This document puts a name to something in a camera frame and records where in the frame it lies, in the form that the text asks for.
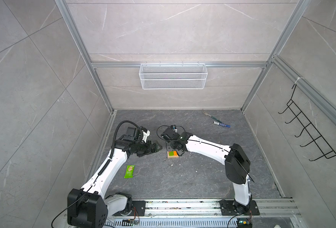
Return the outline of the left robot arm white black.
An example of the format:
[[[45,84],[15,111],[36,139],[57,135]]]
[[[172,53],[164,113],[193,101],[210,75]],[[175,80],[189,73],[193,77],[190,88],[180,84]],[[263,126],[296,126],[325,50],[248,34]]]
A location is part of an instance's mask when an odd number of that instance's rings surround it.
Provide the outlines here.
[[[67,222],[77,228],[102,228],[107,218],[116,213],[123,216],[134,212],[132,196],[118,192],[106,195],[109,185],[120,167],[135,154],[138,157],[154,154],[162,149],[155,140],[148,140],[149,130],[128,127],[120,138],[113,137],[111,150],[102,165],[80,188],[72,189],[67,197]]]

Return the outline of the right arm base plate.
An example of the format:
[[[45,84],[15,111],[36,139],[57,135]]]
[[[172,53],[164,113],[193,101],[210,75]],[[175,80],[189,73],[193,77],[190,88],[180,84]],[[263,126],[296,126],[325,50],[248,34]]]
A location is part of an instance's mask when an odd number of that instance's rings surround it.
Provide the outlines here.
[[[220,200],[219,207],[223,216],[252,215],[259,216],[260,212],[257,203],[250,200],[248,205],[242,205],[235,200]]]

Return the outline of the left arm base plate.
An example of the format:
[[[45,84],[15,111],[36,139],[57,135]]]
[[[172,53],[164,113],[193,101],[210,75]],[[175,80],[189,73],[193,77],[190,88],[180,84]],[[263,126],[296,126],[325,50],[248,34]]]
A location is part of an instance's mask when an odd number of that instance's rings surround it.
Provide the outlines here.
[[[116,215],[121,216],[144,216],[146,210],[146,201],[144,200],[133,200],[128,201],[125,209],[123,211],[117,212]]]

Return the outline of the natural wood block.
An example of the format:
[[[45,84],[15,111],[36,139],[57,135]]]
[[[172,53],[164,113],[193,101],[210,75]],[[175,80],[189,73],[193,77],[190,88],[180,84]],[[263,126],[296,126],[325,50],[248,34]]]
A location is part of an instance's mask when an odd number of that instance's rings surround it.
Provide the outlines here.
[[[169,158],[169,159],[171,159],[171,158],[178,158],[178,157],[175,157],[175,156],[173,156],[173,157],[169,157],[169,152],[174,152],[174,153],[177,153],[177,151],[168,151],[167,152],[167,157]]]

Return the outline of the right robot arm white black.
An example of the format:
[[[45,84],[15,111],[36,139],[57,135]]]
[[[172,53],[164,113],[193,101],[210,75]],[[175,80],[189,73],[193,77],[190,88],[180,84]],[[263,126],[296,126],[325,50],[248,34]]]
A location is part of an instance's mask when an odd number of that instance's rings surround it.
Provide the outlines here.
[[[176,151],[201,154],[214,159],[225,166],[225,175],[233,183],[234,202],[233,209],[238,214],[245,214],[250,211],[252,194],[249,182],[251,162],[242,147],[238,144],[221,145],[197,137],[184,131],[179,134],[174,125],[169,126],[163,133],[158,134],[159,138],[168,142]]]

